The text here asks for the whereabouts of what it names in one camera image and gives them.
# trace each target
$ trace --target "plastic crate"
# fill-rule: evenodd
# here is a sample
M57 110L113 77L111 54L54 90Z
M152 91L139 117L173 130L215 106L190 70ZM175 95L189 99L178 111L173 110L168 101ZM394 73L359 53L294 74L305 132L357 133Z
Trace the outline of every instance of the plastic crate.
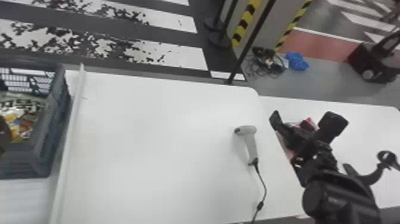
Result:
M0 90L46 98L29 141L10 143L1 155L0 179L49 176L70 108L64 73L57 63L0 58Z

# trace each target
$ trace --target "food package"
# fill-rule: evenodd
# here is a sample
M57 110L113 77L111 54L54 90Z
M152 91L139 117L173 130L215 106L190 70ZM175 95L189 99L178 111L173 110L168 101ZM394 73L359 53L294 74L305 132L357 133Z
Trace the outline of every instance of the food package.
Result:
M26 142L46 99L28 94L0 92L0 116L4 118L11 131L11 143Z

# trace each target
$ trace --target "stanchion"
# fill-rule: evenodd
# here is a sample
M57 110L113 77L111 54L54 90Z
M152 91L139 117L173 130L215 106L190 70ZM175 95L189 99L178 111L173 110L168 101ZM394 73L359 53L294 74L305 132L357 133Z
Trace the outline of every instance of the stanchion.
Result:
M261 14L260 19L258 20L257 24L255 25L254 31L251 34L249 41L247 41L247 44L245 48L243 49L239 61L235 65L232 73L230 74L229 78L225 81L225 84L231 85L233 82L233 79L236 76L236 73L238 72L239 68L242 66L243 61L245 60L247 53L249 52L251 46L254 43L255 38L257 37L258 33L260 32L265 20L267 19L268 15L270 14L272 7L274 6L276 0L269 0L267 6L265 7L264 11Z
M221 13L222 10L224 9L226 0L221 1L221 5L218 9L217 14L214 17L208 17L204 20L204 26L210 31L220 31L224 24L221 22Z
M233 12L235 11L236 5L238 4L238 0L233 0L232 3L230 4L228 14L226 15L226 19L224 22L224 26L222 29L217 32L217 33L210 33L208 35L208 40L210 43L214 46L220 47L220 48L228 48L231 46L232 41L226 34L226 30L228 28L230 19L232 18Z

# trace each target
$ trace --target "handheld barcode scanner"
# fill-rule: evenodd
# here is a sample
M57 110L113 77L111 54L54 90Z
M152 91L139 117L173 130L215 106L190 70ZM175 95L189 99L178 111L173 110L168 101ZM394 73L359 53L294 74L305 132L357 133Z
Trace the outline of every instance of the handheld barcode scanner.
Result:
M254 134L257 132L255 126L244 125L235 129L235 134L243 136L246 142L247 151L249 152L249 165L258 163L258 151L255 145Z
M235 129L235 134L238 136L243 136L246 142L247 152L249 152L249 166L254 166L255 171L262 183L264 188L264 195L262 196L261 201L257 204L256 211L254 213L251 224L255 222L258 212L263 209L265 198L267 197L267 187L263 178L261 177L260 170L258 169L258 151L257 146L255 145L254 134L257 132L257 128L251 125L240 126Z

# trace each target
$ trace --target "hazard stripe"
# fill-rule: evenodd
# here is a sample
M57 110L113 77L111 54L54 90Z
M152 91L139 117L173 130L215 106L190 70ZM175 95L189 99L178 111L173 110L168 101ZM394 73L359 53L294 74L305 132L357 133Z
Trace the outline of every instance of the hazard stripe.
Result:
M235 34L232 37L232 45L238 46L240 41L243 39L246 34L246 29L253 20L253 16L257 8L260 6L261 0L250 0L249 4L246 7L246 10L242 16L242 19L237 26Z
M295 18L292 20L292 22L288 25L286 28L285 32L283 33L282 37L279 39L278 43L276 44L276 47L274 50L276 52L279 51L279 49L282 47L284 44L285 40L288 38L292 30L296 27L297 22L301 19L301 17L304 15L304 13L307 11L307 8L311 5L313 0L306 0L304 2L303 7L299 11L297 11Z

